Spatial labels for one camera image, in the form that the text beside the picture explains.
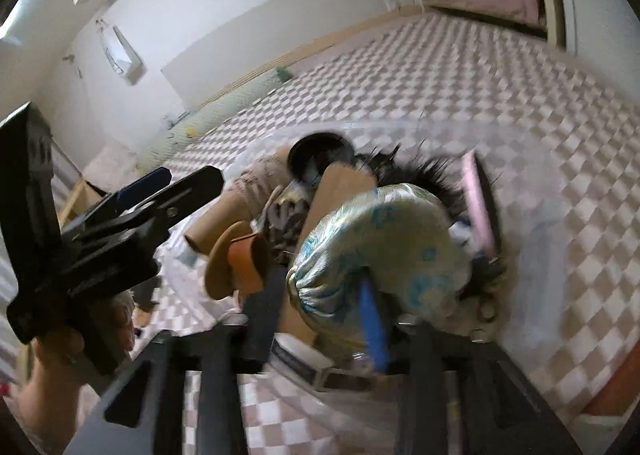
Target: checkered floor mat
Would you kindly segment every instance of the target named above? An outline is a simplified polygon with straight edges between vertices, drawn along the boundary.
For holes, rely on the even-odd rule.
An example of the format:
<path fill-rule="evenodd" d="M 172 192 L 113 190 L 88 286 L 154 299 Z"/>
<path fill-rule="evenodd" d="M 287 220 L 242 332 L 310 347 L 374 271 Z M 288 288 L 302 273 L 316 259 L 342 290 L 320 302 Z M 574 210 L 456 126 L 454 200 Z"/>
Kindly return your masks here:
<path fill-rule="evenodd" d="M 420 120 L 450 127 L 471 121 L 504 128 L 505 135 L 526 135 L 522 143 L 482 144 L 494 172 L 506 171 L 497 198 L 507 222 L 517 220 L 505 212 L 514 200 L 516 208 L 529 203 L 509 175 L 530 162 L 532 146 L 546 149 L 550 162 L 544 167 L 556 180 L 542 190 L 555 186 L 567 206 L 568 297 L 562 346 L 529 376 L 563 419 L 575 415 L 640 335 L 638 108 L 552 57 L 542 42 L 429 14 L 293 79 L 167 166 L 175 178 L 206 164 L 228 170 L 252 142 L 276 130 L 316 121 L 348 128 L 361 120 Z M 393 139 L 378 136 L 380 146 Z M 432 149 L 449 146 L 456 152 L 468 145 L 454 138 Z M 177 302 L 161 305 L 154 323 L 184 331 L 197 327 L 181 312 Z M 282 433 L 283 440 L 288 438 Z M 255 449 L 270 448 L 264 434 L 255 439 L 261 445 Z"/>

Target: brown cardboard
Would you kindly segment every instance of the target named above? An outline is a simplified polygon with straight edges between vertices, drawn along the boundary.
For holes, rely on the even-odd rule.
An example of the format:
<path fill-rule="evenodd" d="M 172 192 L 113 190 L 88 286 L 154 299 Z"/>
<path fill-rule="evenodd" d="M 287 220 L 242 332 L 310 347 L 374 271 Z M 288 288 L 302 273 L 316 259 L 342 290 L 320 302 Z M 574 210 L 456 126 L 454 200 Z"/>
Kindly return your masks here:
<path fill-rule="evenodd" d="M 58 224 L 62 228 L 66 223 L 72 221 L 76 216 L 85 212 L 91 206 L 102 199 L 94 189 L 80 179 L 69 193 L 65 201 L 65 206 L 58 212 Z"/>
<path fill-rule="evenodd" d="M 296 245 L 296 254 L 308 234 L 325 215 L 337 210 L 357 194 L 370 191 L 377 185 L 375 177 L 367 171 L 342 163 L 330 165 L 322 175 L 318 190 L 311 203 L 309 214 Z M 312 345 L 318 335 L 305 323 L 298 310 L 293 307 L 289 301 L 289 294 L 285 295 L 282 305 L 279 331 L 287 332 L 307 345 Z"/>
<path fill-rule="evenodd" d="M 235 191 L 225 191 L 203 216 L 184 234 L 191 248 L 210 255 L 218 239 L 236 222 L 249 221 L 252 215 L 244 199 Z"/>

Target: patterned cloth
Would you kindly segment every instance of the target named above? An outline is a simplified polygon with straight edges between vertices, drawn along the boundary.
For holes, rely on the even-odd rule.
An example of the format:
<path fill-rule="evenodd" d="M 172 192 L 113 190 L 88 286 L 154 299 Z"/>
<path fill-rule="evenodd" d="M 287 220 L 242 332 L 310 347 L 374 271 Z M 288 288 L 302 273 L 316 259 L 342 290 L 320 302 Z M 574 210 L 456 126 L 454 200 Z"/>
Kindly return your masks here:
<path fill-rule="evenodd" d="M 289 268 L 289 290 L 316 331 L 366 348 L 355 273 L 394 294 L 402 309 L 437 324 L 455 309 L 470 260 L 449 236 L 442 203 L 411 184 L 361 193 L 325 216 Z"/>
<path fill-rule="evenodd" d="M 492 143 L 494 133 L 480 149 L 492 170 L 511 172 L 496 181 L 506 232 L 516 222 L 510 208 L 520 180 L 513 172 L 527 162 L 530 142 L 550 152 L 552 165 L 541 166 L 546 176 L 540 179 L 557 177 L 568 206 L 568 297 L 562 346 L 528 375 L 562 419 L 575 416 L 640 336 L 640 116 L 636 106 L 563 63 L 544 42 L 428 14 L 302 74 L 167 166 L 174 178 L 206 164 L 228 171 L 252 142 L 307 122 L 349 128 L 365 118 L 411 123 L 421 117 L 434 125 L 486 124 L 508 136 L 506 148 Z M 522 134 L 527 138 L 513 137 Z M 393 139 L 393 132 L 367 137 L 379 146 Z M 520 197 L 526 204 L 527 194 Z M 175 301 L 161 304 L 154 322 L 180 330 L 180 308 Z"/>

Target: human hand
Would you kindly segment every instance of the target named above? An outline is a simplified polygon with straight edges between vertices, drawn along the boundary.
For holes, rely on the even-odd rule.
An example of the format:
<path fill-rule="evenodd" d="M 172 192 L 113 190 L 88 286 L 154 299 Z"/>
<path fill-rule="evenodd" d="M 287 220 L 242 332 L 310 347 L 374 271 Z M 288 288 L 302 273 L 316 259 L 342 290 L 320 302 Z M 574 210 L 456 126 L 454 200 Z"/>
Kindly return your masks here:
<path fill-rule="evenodd" d="M 109 327 L 118 338 L 124 351 L 134 346 L 134 326 L 131 320 L 132 302 L 115 299 L 113 303 L 113 322 Z M 81 386 L 84 381 L 73 370 L 73 359 L 84 350 L 84 338 L 75 329 L 65 326 L 49 331 L 37 337 L 31 343 L 33 349 L 33 370 L 43 372 L 47 379 L 56 378 L 59 384 L 75 383 Z"/>
<path fill-rule="evenodd" d="M 130 351 L 134 343 L 130 294 L 116 296 L 111 326 L 120 345 Z M 46 446 L 46 453 L 62 453 L 76 432 L 80 388 L 85 384 L 74 369 L 74 356 L 84 350 L 82 335 L 71 327 L 60 327 L 31 343 L 31 377 L 17 396 L 24 427 Z"/>

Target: cardboard tube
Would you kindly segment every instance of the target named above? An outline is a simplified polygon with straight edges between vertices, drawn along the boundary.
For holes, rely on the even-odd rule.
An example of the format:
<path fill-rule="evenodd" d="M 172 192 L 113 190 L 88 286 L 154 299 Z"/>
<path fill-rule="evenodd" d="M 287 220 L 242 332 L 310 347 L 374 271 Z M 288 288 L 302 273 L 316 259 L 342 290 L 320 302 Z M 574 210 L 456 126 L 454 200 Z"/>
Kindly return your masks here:
<path fill-rule="evenodd" d="M 253 218 L 260 215 L 262 206 L 266 204 L 271 192 L 279 185 L 287 186 L 292 181 L 292 176 L 287 169 L 287 156 L 289 155 L 289 146 L 281 146 L 273 154 L 282 167 L 272 168 L 270 174 L 267 175 L 264 166 L 258 162 L 254 164 L 249 171 L 251 175 L 261 179 L 261 182 L 268 188 L 268 193 L 264 200 L 258 200 L 260 203 L 260 211 L 253 214 L 251 207 L 245 202 L 244 198 L 233 187 L 225 191 L 218 202 L 216 202 L 209 211 L 201 216 L 193 226 L 187 229 L 184 234 L 187 243 L 191 248 L 203 255 L 209 255 L 211 249 L 229 226 L 247 220 L 250 222 Z"/>
<path fill-rule="evenodd" d="M 251 220 L 249 207 L 236 191 L 225 191 L 218 202 L 187 229 L 184 238 L 191 248 L 209 256 L 222 233 L 240 220 Z"/>

